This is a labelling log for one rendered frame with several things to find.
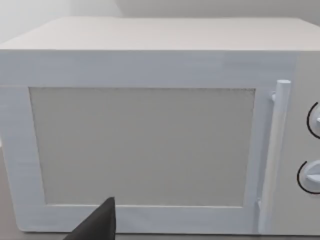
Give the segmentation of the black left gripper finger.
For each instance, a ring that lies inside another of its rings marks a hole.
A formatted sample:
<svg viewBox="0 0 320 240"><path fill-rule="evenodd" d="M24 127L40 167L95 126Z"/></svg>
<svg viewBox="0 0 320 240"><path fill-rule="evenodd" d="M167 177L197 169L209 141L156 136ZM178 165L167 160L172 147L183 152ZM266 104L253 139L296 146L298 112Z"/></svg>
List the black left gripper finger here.
<svg viewBox="0 0 320 240"><path fill-rule="evenodd" d="M63 240L116 240L116 202L109 197Z"/></svg>

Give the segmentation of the pale microwave door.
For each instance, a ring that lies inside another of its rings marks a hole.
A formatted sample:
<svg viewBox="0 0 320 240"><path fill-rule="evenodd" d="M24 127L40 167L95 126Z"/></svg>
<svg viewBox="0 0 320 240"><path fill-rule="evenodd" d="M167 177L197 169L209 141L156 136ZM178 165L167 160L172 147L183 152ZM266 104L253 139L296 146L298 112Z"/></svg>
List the pale microwave door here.
<svg viewBox="0 0 320 240"><path fill-rule="evenodd" d="M0 50L0 141L18 228L70 232L115 197L121 234L257 233L296 58Z"/></svg>

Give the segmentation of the pale microwave oven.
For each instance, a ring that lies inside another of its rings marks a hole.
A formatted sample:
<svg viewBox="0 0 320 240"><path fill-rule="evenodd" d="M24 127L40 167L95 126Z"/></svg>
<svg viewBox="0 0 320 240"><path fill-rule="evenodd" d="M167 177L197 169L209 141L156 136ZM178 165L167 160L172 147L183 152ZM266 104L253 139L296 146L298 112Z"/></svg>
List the pale microwave oven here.
<svg viewBox="0 0 320 240"><path fill-rule="evenodd" d="M320 195L297 184L303 162L320 160L307 114L320 104L320 27L296 18L66 17L0 44L1 50L260 51L296 54L269 232L320 236Z"/></svg>

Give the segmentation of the pale microwave knob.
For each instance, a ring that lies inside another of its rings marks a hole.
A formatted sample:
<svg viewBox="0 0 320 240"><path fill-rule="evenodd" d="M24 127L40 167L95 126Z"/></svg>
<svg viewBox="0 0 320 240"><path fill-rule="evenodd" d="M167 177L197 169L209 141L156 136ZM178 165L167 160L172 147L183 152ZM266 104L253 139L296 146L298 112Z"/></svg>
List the pale microwave knob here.
<svg viewBox="0 0 320 240"><path fill-rule="evenodd" d="M305 193L320 196L320 159L303 162L296 173L296 181Z"/></svg>
<svg viewBox="0 0 320 240"><path fill-rule="evenodd" d="M306 117L306 126L310 134L320 140L320 104L315 102Z"/></svg>

